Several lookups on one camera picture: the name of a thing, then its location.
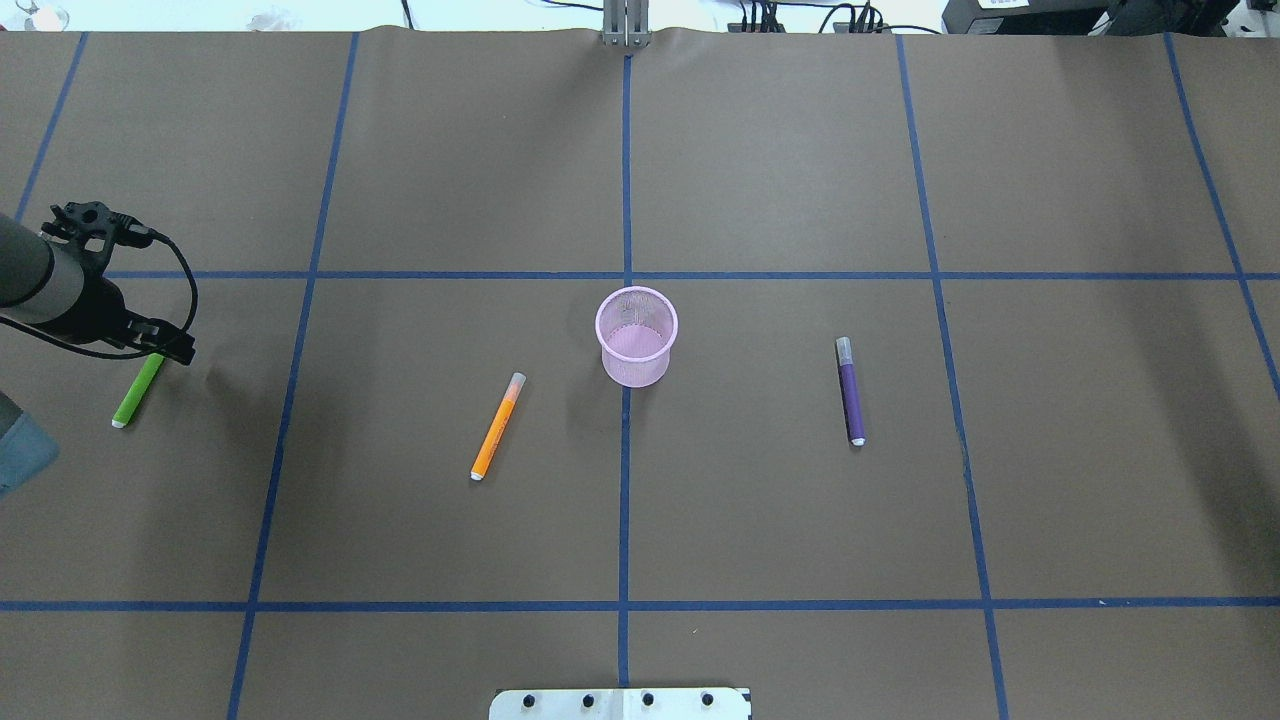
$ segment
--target blue object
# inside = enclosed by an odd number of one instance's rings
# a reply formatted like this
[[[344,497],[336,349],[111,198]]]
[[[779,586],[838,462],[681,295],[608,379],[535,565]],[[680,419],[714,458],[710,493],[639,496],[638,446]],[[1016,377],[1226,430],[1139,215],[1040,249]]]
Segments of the blue object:
[[[58,443],[23,413],[0,436],[0,497],[36,477],[58,459]]]

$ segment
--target pink mesh cup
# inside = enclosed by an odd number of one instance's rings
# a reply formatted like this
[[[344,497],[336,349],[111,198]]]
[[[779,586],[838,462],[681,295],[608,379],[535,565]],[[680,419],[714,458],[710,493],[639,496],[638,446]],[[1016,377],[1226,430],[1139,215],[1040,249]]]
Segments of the pink mesh cup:
[[[625,287],[595,311],[604,372],[626,387],[652,386],[662,378],[678,331],[676,307],[648,287]]]

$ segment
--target purple marker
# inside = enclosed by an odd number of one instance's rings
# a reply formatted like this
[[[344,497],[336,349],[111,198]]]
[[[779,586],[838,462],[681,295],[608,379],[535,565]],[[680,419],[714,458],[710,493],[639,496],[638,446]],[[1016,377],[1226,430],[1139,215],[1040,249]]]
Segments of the purple marker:
[[[867,445],[863,429],[863,407],[858,401],[858,380],[854,378],[854,343],[847,337],[836,338],[836,360],[840,363],[840,393],[845,397],[845,428],[854,447]]]

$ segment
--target blue tape line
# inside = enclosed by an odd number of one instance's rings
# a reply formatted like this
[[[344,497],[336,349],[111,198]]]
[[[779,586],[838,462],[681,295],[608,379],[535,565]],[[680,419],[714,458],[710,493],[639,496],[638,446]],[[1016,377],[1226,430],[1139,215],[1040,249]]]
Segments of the blue tape line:
[[[0,600],[0,612],[244,612],[247,602],[151,600]],[[269,601],[255,614],[617,612],[612,600],[534,601]],[[913,610],[1110,610],[1143,607],[1280,607],[1280,596],[1011,597],[938,600],[632,600],[627,612],[878,612]]]
[[[329,149],[329,168],[325,172],[324,192],[320,197],[320,214],[316,218],[316,234],[311,246],[311,264],[307,270],[307,286],[302,293],[302,310],[298,315],[298,331],[293,341],[293,360],[289,364],[289,380],[284,389],[284,406],[280,411],[280,429],[275,438],[275,456],[271,460],[271,479],[266,488],[266,502],[262,507],[262,524],[259,530],[257,551],[253,557],[253,575],[250,579],[248,607],[244,611],[244,628],[241,633],[239,653],[236,659],[236,675],[232,679],[230,701],[227,705],[227,719],[236,720],[239,714],[241,691],[244,687],[244,670],[248,666],[248,652],[253,637],[253,615],[259,592],[262,585],[262,569],[266,564],[266,546],[271,538],[271,520],[275,516],[275,498],[280,487],[280,469],[284,464],[284,445],[289,434],[289,421],[293,416],[293,398],[298,387],[298,370],[302,365],[302,348],[307,341],[307,325],[311,320],[311,300],[315,296],[316,274],[320,269],[320,254],[324,251],[324,231],[329,218],[329,199],[333,195],[333,181],[338,172],[338,152],[342,149],[342,129],[347,118],[347,102],[351,99],[351,81],[356,70],[356,50],[360,47],[360,33],[351,33],[351,46],[347,50],[347,72],[342,82],[342,99],[338,101],[338,119],[333,128],[333,142]]]
[[[241,646],[236,655],[236,674],[232,676],[232,694],[227,701],[227,720],[236,720],[239,716],[241,691],[244,689],[244,669],[248,666],[248,646],[253,638],[253,623],[257,615],[252,606],[244,611],[244,624],[241,626]]]
[[[991,601],[991,582],[987,577],[987,552],[982,541],[982,520],[978,518],[978,493],[973,486],[973,465],[969,459],[969,437],[964,428],[964,409],[960,405],[960,384],[956,380],[955,356],[951,351],[951,329],[947,325],[946,299],[942,295],[942,273],[938,266],[938,250],[933,238],[933,217],[929,213],[929,196],[924,184],[924,161],[920,158],[920,137],[915,127],[915,105],[911,101],[911,79],[906,67],[906,49],[902,36],[895,36],[897,46],[897,67],[902,79],[902,102],[906,108],[906,129],[911,140],[911,164],[915,168],[915,190],[920,201],[920,218],[924,223],[924,245],[929,254],[929,272],[933,275],[933,304],[938,314],[938,332],[942,336],[942,359],[947,369],[947,386],[951,389],[951,414],[960,439],[960,457],[964,465],[965,496],[969,503],[969,529],[973,536],[973,555],[978,569],[978,589],[983,601]],[[1005,693],[1005,670],[1000,659],[1000,639],[996,634],[996,615],[983,611],[987,625],[987,647],[991,655],[991,674],[996,691],[996,710],[1001,720],[1009,720],[1009,698]]]
[[[634,612],[850,612],[982,610],[982,600],[635,600]]]
[[[631,602],[631,388],[622,388],[622,451],[618,492],[618,687],[630,684]]]
[[[1262,329],[1262,319],[1258,318],[1258,307],[1253,302],[1253,292],[1249,290],[1249,281],[1244,274],[1244,264],[1240,261],[1240,252],[1235,247],[1235,238],[1231,237],[1231,227],[1226,223],[1226,213],[1222,210],[1222,200],[1217,195],[1217,186],[1213,183],[1213,174],[1208,169],[1208,160],[1204,159],[1204,149],[1199,142],[1199,133],[1196,132],[1196,120],[1192,119],[1192,106],[1187,101],[1187,88],[1183,86],[1183,73],[1178,67],[1178,53],[1174,51],[1174,36],[1165,33],[1165,53],[1169,55],[1169,69],[1174,73],[1174,86],[1178,88],[1178,102],[1183,106],[1183,120],[1187,123],[1187,135],[1192,138],[1192,149],[1196,151],[1196,161],[1199,163],[1201,174],[1204,177],[1204,187],[1208,190],[1208,199],[1213,204],[1213,214],[1217,215],[1217,225],[1222,231],[1222,241],[1226,242],[1226,254],[1231,256],[1231,266],[1235,268],[1235,277],[1240,283],[1240,293],[1244,296],[1244,306],[1249,310],[1249,322],[1253,323],[1253,334],[1258,338],[1258,348],[1262,350],[1262,360],[1267,364],[1267,373],[1271,375],[1271,388],[1280,398],[1280,372],[1276,372],[1276,361],[1271,355],[1271,345],[1267,343],[1267,333]]]
[[[622,282],[631,284],[631,55],[622,59]]]
[[[183,279],[180,270],[113,270],[113,279]],[[307,270],[196,270],[200,279],[306,279]],[[1235,273],[1079,273],[1059,270],[942,270],[945,281],[1178,281],[1238,282]],[[928,281],[933,273],[914,270],[636,270],[632,281]],[[1245,273],[1249,281],[1280,281],[1280,273]],[[626,281],[617,270],[320,270],[325,281]]]
[[[631,265],[631,61],[622,59],[622,284],[634,283]],[[631,388],[622,388],[618,475],[618,687],[631,684]]]
[[[1071,273],[1071,272],[955,272],[938,273],[945,281],[1234,281],[1231,273]]]
[[[259,602],[257,612],[614,612],[618,603],[611,600],[576,601],[371,601],[371,602]]]
[[[27,213],[27,204],[31,202],[31,193],[36,190],[36,179],[40,178],[40,168],[45,164],[45,154],[49,152],[49,143],[54,140],[54,131],[58,120],[63,115],[63,106],[67,105],[67,95],[72,91],[72,82],[76,81],[76,70],[79,68],[79,59],[84,55],[84,45],[88,44],[88,33],[82,32],[79,42],[76,44],[76,54],[72,55],[72,64],[67,68],[67,77],[63,78],[63,88],[58,92],[58,102],[54,102],[54,114],[49,117],[49,126],[45,127],[45,137],[40,140],[40,149],[36,150],[36,161],[31,164],[31,174],[27,176],[27,186],[22,188],[22,197],[18,200],[18,210],[13,219],[22,222]]]
[[[1100,610],[1107,607],[1280,607],[1280,597],[1046,597],[991,601],[995,610]]]
[[[191,274],[204,281],[302,281],[308,278],[306,270],[195,270]],[[187,275],[182,270],[111,270],[110,279],[127,281],[180,281]]]
[[[246,606],[163,600],[0,600],[0,612],[244,612]]]
[[[444,281],[612,281],[618,272],[493,272],[493,270],[321,270],[320,279],[444,279]]]
[[[637,272],[637,279],[659,281],[927,281],[932,278],[923,272],[769,272],[769,270],[730,270],[730,272]]]

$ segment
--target black cable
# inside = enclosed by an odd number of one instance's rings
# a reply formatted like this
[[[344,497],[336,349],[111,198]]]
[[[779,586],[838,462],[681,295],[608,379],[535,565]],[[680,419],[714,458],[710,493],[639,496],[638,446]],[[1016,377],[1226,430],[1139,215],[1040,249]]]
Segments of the black cable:
[[[124,354],[97,352],[96,350],[84,350],[83,347],[74,346],[69,342],[63,342],[56,337],[50,337],[37,329],[28,328],[27,325],[18,323],[15,320],[10,320],[4,315],[0,315],[0,324],[9,325],[15,331],[27,333],[33,338],[42,340],[49,345],[52,345],[54,347],[60,347],[63,350],[67,350],[68,352],[74,352],[77,355],[83,355],[86,357],[97,357],[99,360],[137,360],[138,357],[146,357],[148,355],[155,355],[156,352],[160,352],[161,350],[177,342],[182,337],[182,334],[184,334],[187,331],[191,329],[191,324],[196,320],[196,307],[200,305],[200,291],[196,290],[196,275],[195,273],[191,272],[191,265],[187,264],[187,259],[182,255],[182,250],[178,250],[178,245],[174,243],[174,241],[169,240],[168,237],[156,240],[168,245],[169,250],[173,250],[174,256],[178,258],[178,264],[182,265],[183,274],[187,275],[187,284],[191,286],[191,307],[187,309],[187,320],[183,322],[180,333],[169,338],[168,342],[163,342],[142,352],[124,352]]]
[[[556,5],[557,8],[581,8],[584,10],[595,10],[596,13],[603,13],[604,8],[596,8],[595,5],[584,5],[581,3],[562,3],[561,0],[543,0],[548,5]]]
[[[778,23],[778,4],[765,0],[764,8],[769,12],[769,27],[765,32],[782,32],[782,26]]]
[[[849,8],[849,19],[850,20],[854,19],[852,15],[854,15],[855,12],[858,12],[858,8],[854,8],[849,3],[841,3],[840,5],[826,5],[826,6],[831,8],[831,12],[827,13],[826,18],[822,18],[822,24],[818,26],[818,35],[822,35],[822,31],[827,29],[827,23],[831,22],[831,17],[836,14],[836,10],[840,10],[841,8]]]
[[[872,10],[874,10],[874,8],[872,8],[870,3],[863,5],[863,12],[858,13],[858,19],[856,20],[854,20],[852,13],[849,13],[849,15],[850,15],[850,18],[849,18],[849,32],[867,32],[867,31],[869,31],[870,26],[868,24],[867,20],[870,20],[870,19],[874,18],[872,15]]]
[[[943,35],[931,27],[924,27],[924,26],[879,26],[872,32],[879,32],[882,29],[923,29],[924,32],[932,32],[933,35]]]
[[[831,3],[787,3],[787,1],[783,1],[783,0],[778,0],[777,3],[774,3],[774,5],[782,5],[785,8],[838,8],[840,6],[840,5],[832,5]]]

